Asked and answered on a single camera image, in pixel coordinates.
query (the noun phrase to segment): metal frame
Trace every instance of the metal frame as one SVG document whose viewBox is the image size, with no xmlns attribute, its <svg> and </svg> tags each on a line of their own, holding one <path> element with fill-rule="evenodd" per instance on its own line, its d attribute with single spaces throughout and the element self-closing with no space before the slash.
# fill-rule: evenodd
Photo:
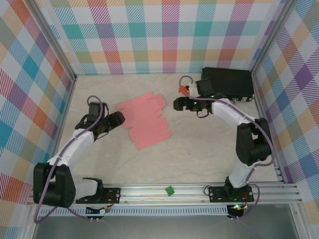
<svg viewBox="0 0 319 239">
<path fill-rule="evenodd" d="M 53 207 L 42 207 L 39 216 L 44 217 Z M 117 206 L 113 205 L 112 209 L 107 213 L 88 214 L 86 206 L 71 206 L 73 212 L 85 217 L 111 217 L 111 216 L 227 216 L 228 210 L 226 205 L 209 205 L 209 206 Z M 74 216 L 68 209 L 61 208 L 55 210 L 51 216 L 53 217 L 69 217 Z"/>
<path fill-rule="evenodd" d="M 276 20 L 274 27 L 271 30 L 269 37 L 268 37 L 262 51 L 260 52 L 254 66 L 253 66 L 253 69 L 251 71 L 252 74 L 255 74 L 257 72 L 257 70 L 259 69 L 259 67 L 261 67 L 261 65 L 265 61 L 271 46 L 273 45 L 273 43 L 276 41 L 277 37 L 279 36 L 279 34 L 280 34 L 281 30 L 283 29 L 290 13 L 294 9 L 297 2 L 298 2 L 298 0 L 287 0 L 286 1 L 285 6 L 283 7 L 278 19 Z"/>
<path fill-rule="evenodd" d="M 49 45 L 55 52 L 57 58 L 59 59 L 61 65 L 63 66 L 66 73 L 69 75 L 70 78 L 75 81 L 76 73 L 73 70 L 68 58 L 64 54 L 58 40 L 56 39 L 49 23 L 46 21 L 45 17 L 42 14 L 41 9 L 35 3 L 34 0 L 24 0 L 25 5 L 29 9 L 30 13 L 32 14 L 33 18 L 35 19 L 36 23 L 39 25 L 43 35 L 45 36 L 46 40 L 48 41 Z"/>
<path fill-rule="evenodd" d="M 63 133 L 63 128 L 66 122 L 67 113 L 69 111 L 70 103 L 72 100 L 73 92 L 75 89 L 76 84 L 76 74 L 71 67 L 70 63 L 68 62 L 63 50 L 61 49 L 58 41 L 56 40 L 50 26 L 48 25 L 47 21 L 42 15 L 41 10 L 34 2 L 34 0 L 24 0 L 25 4 L 29 8 L 30 12 L 36 19 L 37 23 L 39 24 L 41 30 L 43 31 L 44 35 L 46 36 L 49 44 L 58 55 L 58 59 L 60 60 L 62 66 L 66 69 L 68 75 L 73 79 L 74 83 L 71 87 L 70 96 L 67 102 L 67 107 L 64 112 L 64 116 L 62 119 L 61 127 L 59 129 L 58 138 L 56 141 L 56 145 L 54 147 L 54 153 L 57 152 L 59 142 L 61 140 L 61 136 Z M 273 28 L 272 32 L 269 35 L 268 40 L 263 47 L 253 69 L 252 73 L 256 73 L 259 67 L 264 62 L 271 45 L 276 40 L 282 27 L 284 26 L 288 16 L 290 15 L 291 11 L 293 10 L 294 6 L 298 0 L 289 0 L 287 1 L 284 9 L 281 12 L 281 15 L 277 19 L 275 23 L 275 27 Z M 259 114 L 261 116 L 265 115 L 263 112 L 263 107 L 260 102 L 260 97 L 258 95 L 258 91 L 255 87 L 256 93 L 256 105 L 257 109 L 259 110 Z M 297 227 L 297 231 L 299 236 L 303 239 L 311 239 L 315 238 L 311 226 L 307 220 L 305 209 L 303 208 L 302 201 L 300 194 L 298 192 L 297 186 L 295 184 L 285 184 L 284 181 L 287 181 L 287 177 L 282 170 L 282 165 L 278 159 L 275 161 L 275 170 L 278 177 L 278 182 L 273 183 L 257 183 L 261 190 L 260 201 L 259 204 L 290 204 L 292 215 L 295 221 L 295 225 Z M 223 183 L 201 183 L 201 184 L 172 184 L 172 185 L 105 185 L 105 186 L 112 186 L 112 187 L 120 187 L 121 190 L 121 199 L 120 204 L 117 206 L 118 208 L 134 208 L 134 207 L 167 207 L 170 208 L 182 208 L 184 206 L 190 207 L 219 207 L 225 206 L 235 203 L 210 203 L 208 196 L 206 196 L 203 192 L 203 189 L 207 185 L 212 186 L 223 186 Z M 172 186 L 175 190 L 175 193 L 168 197 L 165 191 L 165 188 L 168 186 Z M 83 205 L 83 204 L 73 204 L 72 208 L 80 209 L 85 206 L 102 206 L 102 205 Z M 33 222 L 33 215 L 35 212 L 36 205 L 33 202 L 33 199 L 30 198 L 29 204 L 25 208 L 25 212 L 23 213 L 24 225 L 22 225 L 21 234 L 19 236 L 20 239 L 32 238 L 36 225 Z"/>
</svg>

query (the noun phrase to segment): cable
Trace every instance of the cable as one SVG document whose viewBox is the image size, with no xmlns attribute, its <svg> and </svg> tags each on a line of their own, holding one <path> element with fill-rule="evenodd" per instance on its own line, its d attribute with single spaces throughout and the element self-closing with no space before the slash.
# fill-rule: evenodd
<svg viewBox="0 0 319 239">
<path fill-rule="evenodd" d="M 200 119 L 206 118 L 207 116 L 209 116 L 209 111 L 207 111 L 207 114 L 204 115 L 204 116 L 199 116 L 199 115 L 198 115 L 198 111 L 196 111 L 196 115 L 197 115 L 197 117 L 200 118 Z"/>
<path fill-rule="evenodd" d="M 107 104 L 105 104 L 105 107 L 106 107 L 106 110 L 107 110 L 107 115 L 106 115 L 106 117 L 108 117 L 109 116 L 109 107 L 108 107 L 108 105 Z M 102 135 L 102 136 L 100 136 L 100 137 L 98 137 L 95 141 L 97 141 L 98 139 L 101 139 L 101 138 L 103 138 L 104 136 L 107 136 L 108 134 L 109 134 L 109 127 L 108 127 L 108 129 L 107 129 L 107 132 L 104 134 L 104 135 Z"/>
<path fill-rule="evenodd" d="M 73 215 L 77 216 L 78 218 L 82 218 L 82 219 L 84 219 L 84 220 L 91 221 L 90 218 L 87 218 L 87 217 L 85 217 L 85 216 L 79 215 L 79 214 L 75 213 L 74 211 L 72 211 L 72 210 L 69 209 L 69 208 L 68 208 L 68 211 L 69 211 L 70 213 L 72 213 Z"/>
<path fill-rule="evenodd" d="M 225 106 L 231 108 L 233 111 L 235 111 L 237 114 L 239 114 L 241 117 L 245 118 L 246 120 L 248 120 L 249 122 L 251 122 L 257 129 L 259 129 L 259 131 L 262 133 L 262 135 L 265 137 L 269 147 L 270 147 L 270 150 L 271 150 L 271 161 L 269 163 L 258 163 L 256 164 L 252 169 L 251 171 L 248 173 L 245 181 L 248 182 L 250 176 L 253 174 L 253 172 L 255 171 L 255 168 L 258 167 L 258 166 L 261 166 L 261 167 L 267 167 L 267 166 L 270 166 L 274 163 L 275 161 L 275 149 L 274 149 L 274 146 L 270 140 L 270 138 L 268 137 L 268 135 L 266 134 L 266 132 L 260 127 L 259 124 L 257 124 L 254 120 L 252 120 L 251 118 L 247 117 L 243 112 L 241 112 L 239 109 L 237 109 L 236 107 L 234 107 L 232 104 L 229 104 L 225 101 L 222 101 L 222 100 L 218 100 L 218 99 L 214 99 L 214 98 L 197 98 L 197 97 L 193 97 L 193 96 L 190 96 L 189 94 L 187 94 L 187 92 L 184 91 L 184 89 L 181 87 L 181 81 L 182 79 L 184 78 L 190 78 L 191 80 L 191 83 L 194 82 L 194 80 L 190 77 L 190 76 L 182 76 L 179 80 L 179 87 L 181 89 L 181 91 L 183 92 L 184 95 L 186 95 L 187 97 L 191 98 L 191 99 L 194 99 L 194 100 L 198 100 L 198 101 L 214 101 L 214 102 L 219 102 L 219 103 L 222 103 L 224 104 Z M 258 195 L 257 195 L 257 200 L 254 204 L 254 206 L 251 208 L 251 210 L 246 213 L 245 215 L 243 216 L 246 216 L 247 214 L 251 213 L 253 211 L 253 209 L 256 207 L 256 205 L 258 204 L 259 202 L 259 198 L 260 198 L 260 189 L 258 187 L 257 184 L 249 184 L 247 183 L 249 186 L 255 186 L 258 190 Z"/>
<path fill-rule="evenodd" d="M 111 203 L 110 203 L 109 207 L 113 206 L 113 205 L 114 205 L 114 198 L 113 198 L 113 196 L 110 195 L 110 194 L 106 194 L 105 196 L 108 197 L 108 198 L 111 198 Z"/>
<path fill-rule="evenodd" d="M 89 101 L 90 101 L 91 98 L 96 98 L 96 99 L 99 101 L 99 103 L 100 103 L 100 108 L 102 109 L 103 103 L 102 103 L 102 101 L 100 100 L 100 98 L 98 98 L 97 96 L 89 96 L 88 99 L 86 100 L 87 104 L 88 104 L 88 105 L 90 104 Z M 61 160 L 61 158 L 62 158 L 64 152 L 67 150 L 67 148 L 68 148 L 75 140 L 77 140 L 78 137 L 80 137 L 80 136 L 81 136 L 82 134 L 84 134 L 85 132 L 89 131 L 91 128 L 93 128 L 93 127 L 100 121 L 100 119 L 101 119 L 101 117 L 102 117 L 102 113 L 103 113 L 103 111 L 101 110 L 101 111 L 100 111 L 100 114 L 99 114 L 98 118 L 95 120 L 95 122 L 94 122 L 91 126 L 89 126 L 87 129 L 81 131 L 81 132 L 78 133 L 74 138 L 72 138 L 72 139 L 63 147 L 63 149 L 62 149 L 61 152 L 59 153 L 57 159 L 55 160 L 55 162 L 54 162 L 54 164 L 53 164 L 53 166 L 52 166 L 52 168 L 51 168 L 51 170 L 50 170 L 50 172 L 49 172 L 49 174 L 48 174 L 47 180 L 46 180 L 45 185 L 44 185 L 44 188 L 43 188 L 43 192 L 42 192 L 42 194 L 41 194 L 41 198 L 40 198 L 40 200 L 39 200 L 38 206 L 36 207 L 35 214 L 34 214 L 34 218 L 33 218 L 33 220 L 34 220 L 35 223 L 40 223 L 40 222 L 44 221 L 44 220 L 45 220 L 46 218 L 48 218 L 48 217 L 53 213 L 53 211 L 57 208 L 57 207 L 54 207 L 54 208 L 53 208 L 47 215 L 45 215 L 41 220 L 38 220 L 39 211 L 40 211 L 40 208 L 41 208 L 41 206 L 42 206 L 42 203 L 43 203 L 43 200 L 44 200 L 44 196 L 45 196 L 45 194 L 46 194 L 46 191 L 48 190 L 49 183 L 50 183 L 50 179 L 51 179 L 51 177 L 52 177 L 53 171 L 54 171 L 54 169 L 56 168 L 58 162 Z"/>
<path fill-rule="evenodd" d="M 103 208 L 95 209 L 95 208 L 86 207 L 86 210 L 90 210 L 93 213 L 99 213 L 101 209 Z"/>
<path fill-rule="evenodd" d="M 209 197 L 209 194 L 207 194 L 207 193 L 205 192 L 206 188 L 208 188 L 208 187 L 212 187 L 212 186 L 207 185 L 207 186 L 204 188 L 203 192 L 204 192 L 204 194 L 205 194 L 206 196 L 208 196 L 208 197 Z"/>
<path fill-rule="evenodd" d="M 259 199 L 260 199 L 260 188 L 258 187 L 258 185 L 254 184 L 254 183 L 249 183 L 248 185 L 255 186 L 257 188 L 257 199 L 256 199 L 255 204 L 251 207 L 251 209 L 246 214 L 242 215 L 240 218 L 243 218 L 243 217 L 246 217 L 247 215 L 249 215 L 255 209 L 255 207 L 257 206 Z"/>
<path fill-rule="evenodd" d="M 246 193 L 243 193 L 243 196 L 244 196 L 244 198 L 245 198 L 245 200 L 246 200 L 246 202 L 245 202 L 245 207 L 246 207 L 246 206 L 248 206 L 248 199 L 247 199 Z"/>
</svg>

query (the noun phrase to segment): pink paper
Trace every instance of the pink paper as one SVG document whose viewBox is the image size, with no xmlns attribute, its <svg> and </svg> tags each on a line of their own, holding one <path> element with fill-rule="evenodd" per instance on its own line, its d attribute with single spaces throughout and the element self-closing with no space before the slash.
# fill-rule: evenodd
<svg viewBox="0 0 319 239">
<path fill-rule="evenodd" d="M 129 108 L 129 107 L 141 104 L 141 103 L 145 102 L 145 100 L 150 99 L 152 97 L 153 97 L 153 92 L 148 92 L 148 93 L 141 95 L 139 97 L 136 97 L 132 100 L 118 103 L 118 104 L 116 104 L 116 107 L 119 110 L 124 109 L 124 108 Z"/>
<path fill-rule="evenodd" d="M 133 141 L 141 142 L 144 138 L 150 138 L 150 136 L 154 136 L 167 129 L 168 123 L 165 118 L 155 118 L 133 127 L 130 129 L 129 134 Z"/>
<path fill-rule="evenodd" d="M 143 149 L 170 137 L 166 119 L 158 118 L 165 105 L 162 95 L 153 97 L 152 92 L 116 105 L 125 117 L 124 127 L 133 127 L 129 135 L 138 142 L 136 148 Z"/>
<path fill-rule="evenodd" d="M 146 120 L 150 119 L 150 118 L 156 118 L 158 116 L 160 116 L 161 114 L 163 114 L 163 111 L 161 109 L 158 109 L 155 112 L 147 112 L 145 115 L 136 115 L 134 113 L 134 111 L 132 110 L 127 110 L 127 109 L 123 109 L 120 110 L 122 112 L 122 114 L 125 117 L 125 121 L 123 123 L 124 128 L 131 128 L 134 126 L 137 126 L 139 124 L 143 124 Z"/>
<path fill-rule="evenodd" d="M 157 94 L 155 97 L 139 105 L 120 110 L 126 119 L 123 126 L 125 128 L 130 128 L 149 119 L 151 116 L 160 116 L 163 113 L 161 108 L 163 108 L 165 104 L 161 94 Z"/>
</svg>

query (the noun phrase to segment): black mounting bracket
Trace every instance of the black mounting bracket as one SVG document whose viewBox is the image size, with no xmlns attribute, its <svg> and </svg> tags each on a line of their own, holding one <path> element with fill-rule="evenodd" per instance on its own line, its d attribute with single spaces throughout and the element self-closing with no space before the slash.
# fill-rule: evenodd
<svg viewBox="0 0 319 239">
<path fill-rule="evenodd" d="M 246 203 L 254 201 L 252 189 L 248 185 L 239 188 L 236 192 L 237 197 L 233 199 L 229 198 L 225 187 L 208 187 L 208 194 L 211 203 Z"/>
<path fill-rule="evenodd" d="M 86 196 L 75 201 L 76 204 L 119 204 L 121 197 L 120 188 L 104 188 L 102 179 L 83 178 L 98 182 L 96 194 Z"/>
</svg>

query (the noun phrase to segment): orange connector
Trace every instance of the orange connector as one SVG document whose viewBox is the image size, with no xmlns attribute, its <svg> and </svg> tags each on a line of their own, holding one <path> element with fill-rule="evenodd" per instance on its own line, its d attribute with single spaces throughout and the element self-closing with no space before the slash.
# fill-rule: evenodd
<svg viewBox="0 0 319 239">
<path fill-rule="evenodd" d="M 183 88 L 183 90 L 189 95 L 189 91 L 188 91 L 188 89 L 186 88 L 186 86 L 182 86 L 182 88 Z"/>
</svg>

